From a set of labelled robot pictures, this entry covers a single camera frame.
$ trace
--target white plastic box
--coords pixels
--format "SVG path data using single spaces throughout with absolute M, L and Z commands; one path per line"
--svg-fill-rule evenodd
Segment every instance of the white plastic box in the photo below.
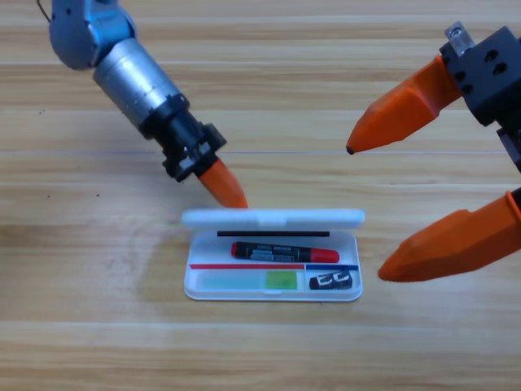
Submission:
M 365 213 L 360 209 L 188 211 L 183 214 L 182 223 L 194 235 L 186 265 L 185 293 L 196 300 L 356 300 L 362 294 L 363 286 L 357 240 L 348 230 L 356 229 L 364 219 Z M 247 233 L 233 235 L 231 231 Z M 262 236 L 251 236 L 257 235 L 252 233 L 257 231 L 262 231 Z M 245 261 L 232 257 L 231 247 L 235 241 L 327 248 L 336 250 L 340 258 L 333 264 Z M 341 270 L 349 270 L 352 276 L 349 289 L 310 288 L 311 278 Z

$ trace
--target red marker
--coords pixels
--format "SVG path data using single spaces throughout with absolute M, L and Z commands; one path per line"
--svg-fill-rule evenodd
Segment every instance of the red marker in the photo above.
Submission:
M 340 260 L 335 250 L 246 242 L 233 243 L 231 255 L 249 261 L 336 263 Z

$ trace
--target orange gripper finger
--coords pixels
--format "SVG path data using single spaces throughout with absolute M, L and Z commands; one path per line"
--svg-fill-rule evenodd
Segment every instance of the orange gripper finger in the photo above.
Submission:
M 221 159 L 218 159 L 212 167 L 201 175 L 199 180 L 222 206 L 226 208 L 247 208 L 243 189 Z
M 521 212 L 510 192 L 483 208 L 458 210 L 411 236 L 386 260 L 387 281 L 425 281 L 479 269 L 521 249 Z
M 349 137 L 347 150 L 367 151 L 409 137 L 461 97 L 437 55 L 426 67 L 372 103 Z

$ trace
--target table surface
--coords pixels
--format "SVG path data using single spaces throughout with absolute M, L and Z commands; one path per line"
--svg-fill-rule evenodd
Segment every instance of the table surface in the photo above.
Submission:
M 353 303 L 197 302 L 183 210 L 87 72 L 55 57 L 31 0 L 0 4 L 0 389 L 433 390 L 521 387 L 515 254 L 427 283 L 376 275 L 407 236 L 519 186 L 459 101 L 402 143 L 348 156 L 367 106 L 462 20 L 521 33 L 519 0 L 127 0 L 146 48 L 229 140 L 256 208 L 363 208 Z

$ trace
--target robotic arm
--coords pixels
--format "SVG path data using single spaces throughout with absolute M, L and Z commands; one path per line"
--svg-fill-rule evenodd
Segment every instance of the robotic arm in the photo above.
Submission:
M 137 39 L 132 18 L 117 0 L 53 0 L 50 43 L 75 70 L 94 80 L 146 139 L 163 148 L 163 166 L 178 182 L 194 173 L 228 208 L 247 208 L 243 191 L 216 156 L 226 141 L 197 121 L 190 103 Z
M 493 122 L 521 171 L 521 40 L 507 28 L 474 44 L 460 22 L 425 68 L 371 104 L 348 140 L 352 155 L 401 141 L 463 97 L 481 125 Z M 458 210 L 405 240 L 379 270 L 397 282 L 479 269 L 521 249 L 521 188 L 483 208 Z

